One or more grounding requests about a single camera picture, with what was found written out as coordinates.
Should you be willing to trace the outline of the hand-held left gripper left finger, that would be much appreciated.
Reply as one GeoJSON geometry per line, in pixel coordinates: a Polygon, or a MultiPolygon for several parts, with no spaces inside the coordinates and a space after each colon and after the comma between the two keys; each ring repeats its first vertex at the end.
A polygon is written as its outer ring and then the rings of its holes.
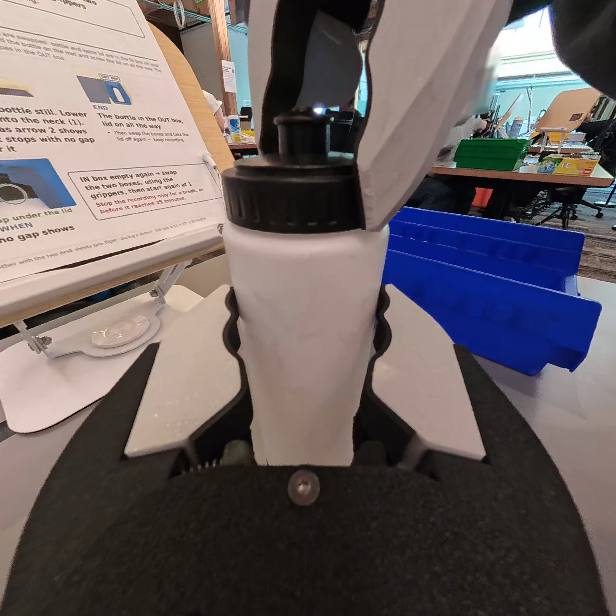
{"type": "Polygon", "coordinates": [[[158,344],[124,454],[181,450],[191,463],[222,461],[227,445],[252,447],[252,402],[234,289],[222,285],[158,344]]]}

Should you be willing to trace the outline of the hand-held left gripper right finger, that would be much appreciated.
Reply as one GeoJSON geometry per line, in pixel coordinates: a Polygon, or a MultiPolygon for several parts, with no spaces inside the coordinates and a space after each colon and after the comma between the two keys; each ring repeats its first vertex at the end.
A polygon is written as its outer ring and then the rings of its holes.
{"type": "Polygon", "coordinates": [[[432,452],[476,462],[486,456],[453,341],[392,284],[380,289],[354,419],[355,460],[365,445],[387,466],[420,466],[432,452]]]}

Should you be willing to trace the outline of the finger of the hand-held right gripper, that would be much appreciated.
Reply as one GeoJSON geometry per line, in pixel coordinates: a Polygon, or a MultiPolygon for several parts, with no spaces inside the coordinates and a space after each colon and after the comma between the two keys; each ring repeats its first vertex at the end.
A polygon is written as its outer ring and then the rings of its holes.
{"type": "Polygon", "coordinates": [[[248,67],[258,152],[278,153],[279,115],[311,105],[305,59],[318,1],[251,1],[248,67]]]}
{"type": "Polygon", "coordinates": [[[384,1],[368,46],[369,110],[357,147],[365,228],[412,195],[471,108],[511,1],[384,1]]]}

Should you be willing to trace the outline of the blue plastic bin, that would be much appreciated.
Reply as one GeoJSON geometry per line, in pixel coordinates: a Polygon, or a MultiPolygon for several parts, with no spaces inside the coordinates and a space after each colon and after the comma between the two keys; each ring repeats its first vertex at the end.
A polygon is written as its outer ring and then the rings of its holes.
{"type": "Polygon", "coordinates": [[[455,344],[528,376],[574,372],[602,306],[578,292],[579,232],[405,207],[389,222],[382,282],[455,344]]]}

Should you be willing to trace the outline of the white plastic bottle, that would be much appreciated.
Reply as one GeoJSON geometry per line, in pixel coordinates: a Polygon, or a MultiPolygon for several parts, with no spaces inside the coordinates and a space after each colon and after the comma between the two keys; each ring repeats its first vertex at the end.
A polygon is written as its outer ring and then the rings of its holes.
{"type": "Polygon", "coordinates": [[[259,463],[349,466],[389,240],[223,229],[259,463]]]}

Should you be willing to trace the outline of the black bottle lid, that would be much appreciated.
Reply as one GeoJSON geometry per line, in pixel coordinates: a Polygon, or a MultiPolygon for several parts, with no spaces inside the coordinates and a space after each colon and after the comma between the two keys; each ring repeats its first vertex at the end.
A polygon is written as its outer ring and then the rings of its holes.
{"type": "Polygon", "coordinates": [[[241,159],[222,173],[227,219],[286,235],[365,228],[356,165],[331,152],[331,119],[310,108],[278,115],[278,151],[241,159]]]}

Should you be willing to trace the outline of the wooden instruction board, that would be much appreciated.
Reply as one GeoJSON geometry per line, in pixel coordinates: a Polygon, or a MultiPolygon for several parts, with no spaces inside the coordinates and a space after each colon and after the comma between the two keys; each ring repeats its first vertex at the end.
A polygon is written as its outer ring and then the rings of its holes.
{"type": "MultiPolygon", "coordinates": [[[[219,170],[231,167],[233,156],[215,125],[200,85],[188,61],[157,25],[149,23],[206,149],[219,170]]],[[[96,259],[35,273],[1,283],[1,327],[36,317],[65,304],[163,270],[167,266],[223,249],[222,235],[192,230],[132,250],[112,250],[96,259]]]]}

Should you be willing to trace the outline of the green plastic bin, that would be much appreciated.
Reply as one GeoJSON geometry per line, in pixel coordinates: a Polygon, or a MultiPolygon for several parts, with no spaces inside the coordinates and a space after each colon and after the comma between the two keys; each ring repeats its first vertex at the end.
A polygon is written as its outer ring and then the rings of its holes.
{"type": "Polygon", "coordinates": [[[529,145],[525,139],[468,139],[459,143],[453,160],[457,168],[514,172],[522,166],[529,145]]]}

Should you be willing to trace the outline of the wooden table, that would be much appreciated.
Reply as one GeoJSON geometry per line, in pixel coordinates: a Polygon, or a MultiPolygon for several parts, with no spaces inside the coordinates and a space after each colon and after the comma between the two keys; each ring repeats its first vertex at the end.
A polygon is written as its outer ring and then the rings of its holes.
{"type": "Polygon", "coordinates": [[[606,172],[600,165],[596,166],[589,176],[537,173],[536,165],[523,166],[515,171],[433,166],[430,168],[429,173],[473,179],[538,182],[542,184],[571,185],[601,189],[612,186],[614,181],[614,177],[606,172]]]}

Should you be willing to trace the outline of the wooden board on stand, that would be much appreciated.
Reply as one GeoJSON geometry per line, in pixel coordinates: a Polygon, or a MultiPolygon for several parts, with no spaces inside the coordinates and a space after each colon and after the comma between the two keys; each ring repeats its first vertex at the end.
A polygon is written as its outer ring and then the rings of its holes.
{"type": "Polygon", "coordinates": [[[594,108],[601,93],[595,88],[567,90],[558,94],[537,119],[534,133],[556,135],[558,141],[573,132],[594,108]]]}

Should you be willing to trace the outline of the yellow toy box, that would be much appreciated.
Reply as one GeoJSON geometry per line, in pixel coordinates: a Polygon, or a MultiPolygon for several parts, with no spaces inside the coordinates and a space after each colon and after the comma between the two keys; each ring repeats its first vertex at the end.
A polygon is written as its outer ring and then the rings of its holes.
{"type": "Polygon", "coordinates": [[[599,164],[600,158],[599,155],[549,153],[538,161],[536,173],[589,177],[599,164]]]}

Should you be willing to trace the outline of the black office chair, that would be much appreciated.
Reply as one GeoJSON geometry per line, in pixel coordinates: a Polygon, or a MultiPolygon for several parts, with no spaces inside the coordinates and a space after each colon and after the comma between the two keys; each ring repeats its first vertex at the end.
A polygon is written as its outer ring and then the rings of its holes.
{"type": "Polygon", "coordinates": [[[551,208],[555,208],[555,210],[543,216],[541,220],[534,222],[534,226],[545,226],[547,223],[557,220],[563,230],[568,230],[570,222],[578,219],[577,210],[579,206],[596,211],[596,219],[603,218],[603,208],[584,199],[586,191],[587,188],[585,187],[560,187],[541,191],[533,201],[530,210],[530,213],[533,214],[532,219],[551,208]]]}

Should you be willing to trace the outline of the instruction board on stand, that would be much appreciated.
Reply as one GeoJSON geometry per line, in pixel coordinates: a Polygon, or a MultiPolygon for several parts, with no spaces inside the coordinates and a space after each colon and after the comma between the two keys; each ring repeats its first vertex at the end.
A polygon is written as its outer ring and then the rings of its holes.
{"type": "Polygon", "coordinates": [[[1,281],[219,238],[206,146],[136,1],[1,1],[1,281]]]}

